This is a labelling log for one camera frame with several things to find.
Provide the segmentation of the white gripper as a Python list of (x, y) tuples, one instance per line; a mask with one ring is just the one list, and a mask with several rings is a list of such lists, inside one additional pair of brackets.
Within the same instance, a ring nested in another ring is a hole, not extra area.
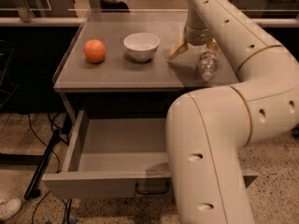
[(193, 46), (206, 46), (214, 51), (219, 45), (211, 36), (199, 15), (191, 7), (188, 8), (187, 20), (184, 27), (184, 35), (181, 35), (169, 51), (169, 59), (172, 60), (188, 50), (188, 43)]

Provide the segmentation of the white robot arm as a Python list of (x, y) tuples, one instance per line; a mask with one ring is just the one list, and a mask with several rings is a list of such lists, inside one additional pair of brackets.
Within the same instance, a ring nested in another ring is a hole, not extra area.
[(170, 106), (165, 144), (181, 224), (255, 224), (238, 150), (299, 122), (299, 63), (228, 0), (187, 0), (188, 19), (216, 39), (238, 81)]

